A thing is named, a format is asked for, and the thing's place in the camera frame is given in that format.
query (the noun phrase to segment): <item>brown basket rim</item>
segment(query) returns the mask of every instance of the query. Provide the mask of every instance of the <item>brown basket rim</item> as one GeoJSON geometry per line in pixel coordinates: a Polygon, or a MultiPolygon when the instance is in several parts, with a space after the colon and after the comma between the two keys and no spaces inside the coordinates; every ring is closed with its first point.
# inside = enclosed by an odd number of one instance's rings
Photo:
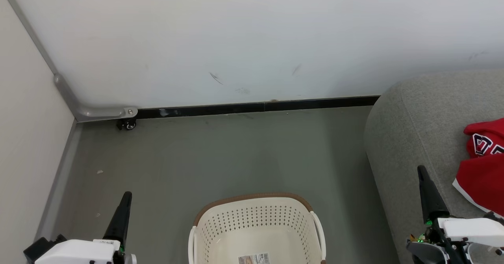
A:
{"type": "Polygon", "coordinates": [[[205,212],[207,212],[208,210],[210,210],[211,208],[214,208],[219,205],[227,204],[227,203],[250,200],[250,199],[258,199],[258,198],[291,198],[291,199],[297,200],[301,204],[303,204],[306,207],[306,209],[308,210],[308,212],[313,211],[313,208],[308,203],[308,201],[306,201],[303,197],[301,197],[297,194],[287,193],[287,192],[246,194],[246,195],[240,195],[240,196],[220,199],[220,200],[214,201],[212,203],[209,203],[208,205],[204,206],[203,209],[201,209],[200,212],[196,215],[196,219],[194,220],[193,225],[198,226],[198,223],[200,222],[201,217],[203,217],[203,214],[205,212]]]}

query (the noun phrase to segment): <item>gray wall trim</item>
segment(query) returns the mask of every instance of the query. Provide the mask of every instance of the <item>gray wall trim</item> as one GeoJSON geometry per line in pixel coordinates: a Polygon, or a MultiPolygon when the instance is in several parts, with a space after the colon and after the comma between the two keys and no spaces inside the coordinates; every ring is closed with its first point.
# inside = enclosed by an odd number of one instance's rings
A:
{"type": "Polygon", "coordinates": [[[66,82],[63,75],[61,75],[58,72],[56,65],[49,57],[49,54],[47,53],[44,46],[40,42],[37,34],[30,25],[30,22],[27,20],[25,14],[21,10],[18,2],[16,0],[7,0],[7,1],[9,1],[9,4],[11,4],[12,9],[18,16],[23,26],[25,27],[26,32],[30,35],[30,38],[32,39],[33,43],[35,44],[38,51],[45,60],[45,63],[47,63],[47,66],[49,66],[49,68],[51,69],[52,74],[54,75],[54,84],[56,84],[56,87],[60,95],[67,103],[68,108],[74,115],[77,122],[129,119],[137,115],[138,110],[137,108],[134,107],[115,106],[108,108],[96,108],[86,106],[85,104],[81,103],[79,99],[77,99],[75,93],[70,88],[70,85],[68,85],[68,83],[66,82]]]}
{"type": "Polygon", "coordinates": [[[51,69],[52,74],[58,73],[58,70],[56,69],[56,65],[54,65],[54,62],[51,60],[51,58],[49,57],[49,54],[47,53],[44,46],[42,45],[42,43],[38,39],[38,36],[35,33],[35,31],[33,30],[32,26],[30,25],[30,22],[27,20],[25,14],[23,13],[21,8],[19,7],[18,2],[16,0],[7,0],[7,1],[9,1],[9,4],[11,4],[12,9],[16,13],[16,15],[18,16],[19,20],[23,24],[23,27],[25,27],[26,32],[30,35],[33,43],[37,47],[38,52],[40,52],[43,59],[45,60],[45,63],[47,63],[47,66],[49,66],[49,69],[51,69]]]}
{"type": "Polygon", "coordinates": [[[51,240],[51,238],[58,235],[58,232],[54,232],[53,230],[56,226],[56,219],[59,213],[59,208],[61,207],[61,200],[65,194],[65,188],[68,183],[68,178],[72,169],[81,132],[82,125],[77,125],[77,120],[74,120],[72,129],[70,129],[70,133],[68,135],[67,144],[61,154],[58,171],[56,171],[56,175],[54,176],[54,182],[52,183],[52,188],[49,192],[49,197],[47,198],[42,218],[40,219],[35,240],[41,237],[51,240]]]}

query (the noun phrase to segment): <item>white plastic basket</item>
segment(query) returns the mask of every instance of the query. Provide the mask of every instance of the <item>white plastic basket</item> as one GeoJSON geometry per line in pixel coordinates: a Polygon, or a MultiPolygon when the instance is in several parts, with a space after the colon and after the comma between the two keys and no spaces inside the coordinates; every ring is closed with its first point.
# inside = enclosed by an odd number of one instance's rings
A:
{"type": "Polygon", "coordinates": [[[325,264],[326,241],[303,198],[252,194],[205,206],[189,234],[187,253],[189,264],[325,264]]]}

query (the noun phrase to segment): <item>label sticker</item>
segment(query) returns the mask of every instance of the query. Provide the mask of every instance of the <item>label sticker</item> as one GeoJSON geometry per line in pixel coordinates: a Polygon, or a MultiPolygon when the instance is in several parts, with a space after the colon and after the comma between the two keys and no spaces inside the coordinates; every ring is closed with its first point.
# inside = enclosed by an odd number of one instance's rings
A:
{"type": "Polygon", "coordinates": [[[268,253],[259,253],[238,257],[238,264],[270,264],[268,253]]]}
{"type": "Polygon", "coordinates": [[[93,242],[100,242],[100,243],[109,243],[114,246],[114,250],[117,251],[119,250],[121,246],[121,242],[118,240],[110,240],[110,239],[93,239],[93,242]]]}

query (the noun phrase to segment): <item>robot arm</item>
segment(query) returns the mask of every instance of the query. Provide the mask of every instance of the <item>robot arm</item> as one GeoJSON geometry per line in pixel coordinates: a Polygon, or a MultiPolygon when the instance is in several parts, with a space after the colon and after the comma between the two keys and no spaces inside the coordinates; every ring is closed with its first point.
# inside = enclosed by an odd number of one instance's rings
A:
{"type": "Polygon", "coordinates": [[[418,167],[418,179],[423,219],[427,227],[418,239],[411,235],[406,249],[415,263],[423,264],[473,264],[469,247],[480,243],[504,247],[504,220],[493,212],[483,218],[461,219],[450,215],[427,169],[418,167]]]}
{"type": "Polygon", "coordinates": [[[125,192],[115,210],[103,239],[85,241],[67,240],[58,235],[56,240],[44,237],[35,241],[23,251],[29,264],[126,264],[131,259],[136,264],[135,255],[126,255],[126,236],[130,221],[132,193],[125,192]]]}

